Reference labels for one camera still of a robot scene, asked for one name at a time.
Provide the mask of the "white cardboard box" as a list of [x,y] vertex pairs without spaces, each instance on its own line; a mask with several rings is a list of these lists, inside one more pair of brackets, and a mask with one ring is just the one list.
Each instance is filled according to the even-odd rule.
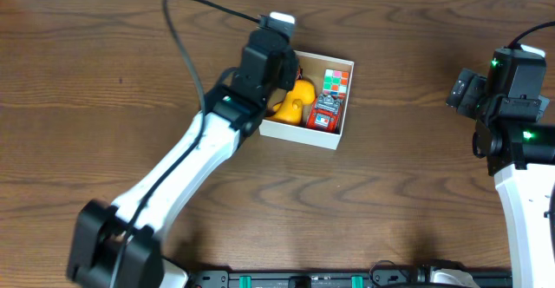
[[316,98],[322,93],[323,77],[326,69],[334,69],[350,73],[348,93],[347,97],[342,99],[343,111],[337,131],[332,134],[324,131],[309,129],[305,126],[313,103],[304,108],[303,120],[298,126],[267,120],[268,116],[273,115],[272,108],[281,102],[287,93],[283,90],[279,90],[270,98],[267,117],[263,120],[263,123],[259,128],[259,132],[263,136],[269,136],[286,141],[294,141],[316,147],[336,149],[343,135],[343,124],[345,121],[346,109],[348,107],[349,89],[355,63],[340,58],[322,56],[303,51],[297,51],[296,54],[299,59],[300,67],[303,70],[303,78],[301,80],[309,81],[314,85],[316,89]]

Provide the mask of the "orange dinosaur toy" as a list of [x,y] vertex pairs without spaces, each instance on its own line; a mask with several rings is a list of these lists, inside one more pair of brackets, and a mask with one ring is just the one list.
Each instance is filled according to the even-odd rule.
[[293,90],[286,93],[285,98],[273,108],[273,115],[267,120],[298,126],[304,116],[304,108],[316,99],[314,85],[306,80],[296,80]]

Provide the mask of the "multicoloured puzzle cube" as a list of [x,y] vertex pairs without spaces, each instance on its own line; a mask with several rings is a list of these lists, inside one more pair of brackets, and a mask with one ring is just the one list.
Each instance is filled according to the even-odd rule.
[[335,98],[345,99],[348,93],[350,73],[326,69],[323,77],[322,93]]

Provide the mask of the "red toy robot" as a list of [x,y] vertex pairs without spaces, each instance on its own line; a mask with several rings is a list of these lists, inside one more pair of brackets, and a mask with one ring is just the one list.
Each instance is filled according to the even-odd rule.
[[305,126],[309,129],[334,134],[337,131],[342,111],[342,99],[321,93],[312,104]]

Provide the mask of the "red number ball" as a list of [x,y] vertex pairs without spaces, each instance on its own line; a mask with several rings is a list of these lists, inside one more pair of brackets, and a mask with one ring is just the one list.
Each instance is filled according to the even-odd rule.
[[295,80],[301,80],[303,78],[302,76],[303,70],[300,67],[300,65],[297,66],[297,72],[296,72],[296,76],[295,76]]

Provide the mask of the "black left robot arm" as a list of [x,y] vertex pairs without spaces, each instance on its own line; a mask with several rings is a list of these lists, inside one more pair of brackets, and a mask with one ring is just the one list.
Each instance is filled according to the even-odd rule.
[[105,206],[91,200],[77,216],[66,276],[82,287],[184,287],[185,270],[161,245],[206,178],[263,121],[276,88],[292,88],[298,60],[290,37],[254,30],[229,85],[215,85],[205,107],[170,152],[137,185]]

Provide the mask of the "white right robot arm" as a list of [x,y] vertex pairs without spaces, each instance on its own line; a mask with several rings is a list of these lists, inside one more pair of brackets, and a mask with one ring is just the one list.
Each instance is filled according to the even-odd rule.
[[554,127],[541,119],[545,52],[496,49],[487,75],[463,69],[446,104],[474,120],[473,155],[486,159],[506,220],[513,284],[554,285]]

